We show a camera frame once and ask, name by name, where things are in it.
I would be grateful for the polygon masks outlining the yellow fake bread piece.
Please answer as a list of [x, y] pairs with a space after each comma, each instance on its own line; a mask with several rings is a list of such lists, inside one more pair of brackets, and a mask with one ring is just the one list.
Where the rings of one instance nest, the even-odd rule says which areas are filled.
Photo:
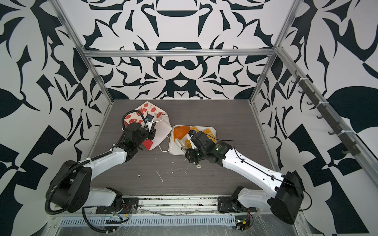
[[185, 141], [185, 148], [186, 148], [186, 149], [192, 148], [192, 145], [191, 145], [191, 142], [190, 142], [189, 139], [187, 139], [187, 140]]

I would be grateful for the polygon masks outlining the glazed fake pastry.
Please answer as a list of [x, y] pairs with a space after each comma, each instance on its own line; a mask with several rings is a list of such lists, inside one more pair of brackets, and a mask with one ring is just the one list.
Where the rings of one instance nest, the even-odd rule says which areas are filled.
[[211, 131], [211, 129], [207, 128], [206, 130], [203, 131], [203, 133], [210, 139], [214, 139], [214, 134], [213, 132]]

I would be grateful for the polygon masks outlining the ridged orange fake bread loaf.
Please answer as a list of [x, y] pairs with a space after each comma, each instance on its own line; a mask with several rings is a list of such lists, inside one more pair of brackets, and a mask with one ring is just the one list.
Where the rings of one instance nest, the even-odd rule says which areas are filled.
[[194, 135], [194, 134], [198, 133], [199, 131], [200, 130], [196, 126], [193, 126], [193, 127], [190, 128], [189, 134]]

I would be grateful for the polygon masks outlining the white-tipped steel tongs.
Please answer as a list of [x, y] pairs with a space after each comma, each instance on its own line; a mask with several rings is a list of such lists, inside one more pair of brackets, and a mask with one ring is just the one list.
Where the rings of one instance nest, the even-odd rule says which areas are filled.
[[[185, 148], [185, 144], [181, 140], [176, 138], [176, 139], [174, 139], [174, 141], [175, 141], [176, 145], [181, 149], [181, 151], [183, 151], [184, 153], [187, 152], [187, 149]], [[198, 169], [201, 169], [201, 167], [202, 167], [198, 162], [194, 162], [194, 165]]]

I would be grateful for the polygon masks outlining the red white paper bag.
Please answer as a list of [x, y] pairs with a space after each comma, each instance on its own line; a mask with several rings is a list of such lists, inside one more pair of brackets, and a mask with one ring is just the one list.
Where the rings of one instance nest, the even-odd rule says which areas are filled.
[[152, 128], [152, 125], [155, 125], [156, 134], [154, 139], [151, 141], [147, 139], [143, 142], [143, 146], [148, 150], [156, 148], [171, 132], [172, 126], [169, 122], [168, 114], [158, 106], [154, 105], [151, 102], [146, 101], [142, 105], [136, 108], [143, 115], [144, 119], [148, 114], [154, 116], [154, 121], [152, 123], [147, 123], [149, 130]]

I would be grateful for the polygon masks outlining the orange fake croissant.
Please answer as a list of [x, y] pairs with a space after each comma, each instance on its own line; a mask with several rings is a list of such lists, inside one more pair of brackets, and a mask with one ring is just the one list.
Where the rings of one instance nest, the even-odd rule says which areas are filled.
[[173, 133], [174, 139], [178, 139], [178, 140], [183, 139], [188, 134], [190, 129], [191, 128], [189, 126], [177, 126], [177, 127], [175, 127], [174, 133]]

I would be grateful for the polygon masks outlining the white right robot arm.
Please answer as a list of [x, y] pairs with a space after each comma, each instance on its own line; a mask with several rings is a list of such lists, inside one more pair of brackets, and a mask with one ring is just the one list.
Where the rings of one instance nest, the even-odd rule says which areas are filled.
[[190, 163], [202, 160], [243, 176], [263, 190], [262, 194], [252, 194], [241, 187], [234, 191], [233, 197], [244, 208], [270, 210], [279, 220], [293, 225], [301, 212], [305, 198], [305, 188], [299, 177], [292, 172], [282, 174], [266, 168], [242, 155], [229, 140], [219, 140], [202, 131], [189, 132], [189, 144], [177, 141]]

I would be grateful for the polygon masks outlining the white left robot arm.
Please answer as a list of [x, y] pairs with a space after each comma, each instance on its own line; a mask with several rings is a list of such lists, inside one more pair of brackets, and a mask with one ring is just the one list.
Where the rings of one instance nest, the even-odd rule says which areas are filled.
[[155, 133], [153, 123], [144, 126], [132, 123], [124, 127], [120, 139], [109, 151], [84, 161], [66, 161], [46, 192], [46, 213], [73, 213], [87, 207], [105, 207], [107, 211], [119, 212], [124, 203], [122, 193], [110, 187], [91, 187], [91, 182], [111, 168], [130, 161], [142, 143], [152, 140]]

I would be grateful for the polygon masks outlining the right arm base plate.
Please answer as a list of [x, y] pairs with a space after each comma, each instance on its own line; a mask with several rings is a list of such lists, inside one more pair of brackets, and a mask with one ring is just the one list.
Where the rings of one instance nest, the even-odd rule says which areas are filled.
[[232, 197], [218, 197], [217, 198], [219, 213], [241, 213], [241, 212], [257, 212], [257, 208], [246, 208], [242, 206], [236, 199]]

